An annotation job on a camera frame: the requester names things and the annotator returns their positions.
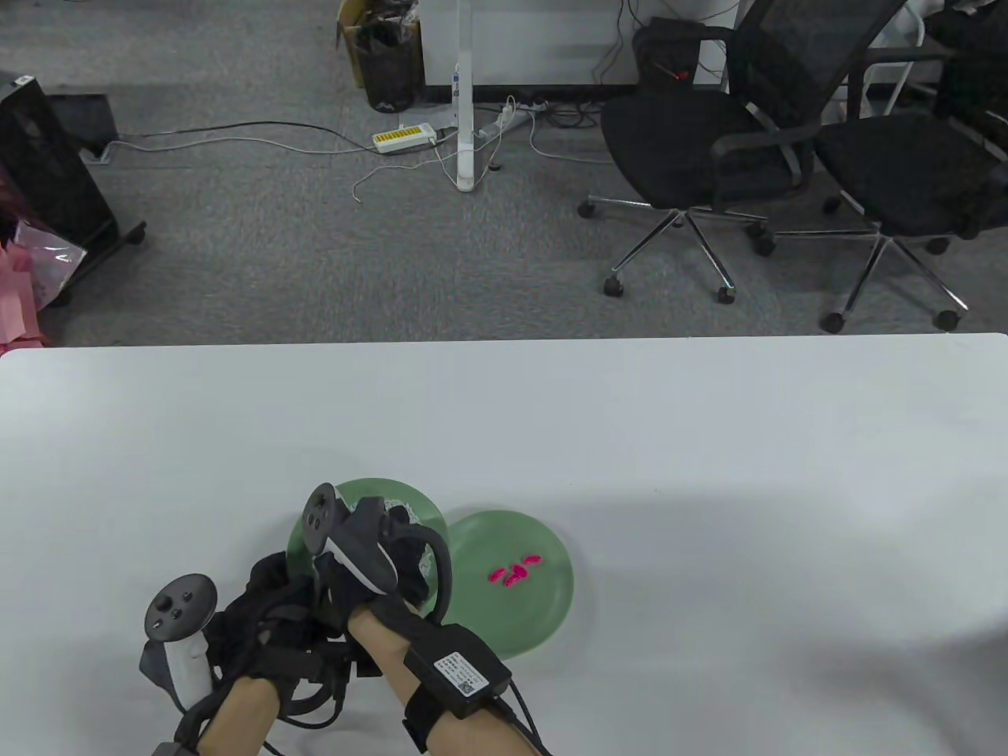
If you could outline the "person's left hand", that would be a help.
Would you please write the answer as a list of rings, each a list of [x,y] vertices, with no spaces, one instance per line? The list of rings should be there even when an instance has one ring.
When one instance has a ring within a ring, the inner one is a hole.
[[[259,559],[245,590],[205,627],[208,658],[220,687],[241,678],[271,683],[281,715],[312,713],[327,701],[342,709],[350,677],[350,652],[321,620],[313,578],[292,575],[284,551]]]

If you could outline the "person's right hand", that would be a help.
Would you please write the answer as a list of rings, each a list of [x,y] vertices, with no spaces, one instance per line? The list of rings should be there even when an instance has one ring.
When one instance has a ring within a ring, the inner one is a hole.
[[[410,519],[404,506],[364,497],[349,508],[338,496],[306,505],[305,545],[312,554],[318,617],[335,636],[350,616],[376,599],[404,600],[414,608],[431,588],[422,569],[432,530]]]

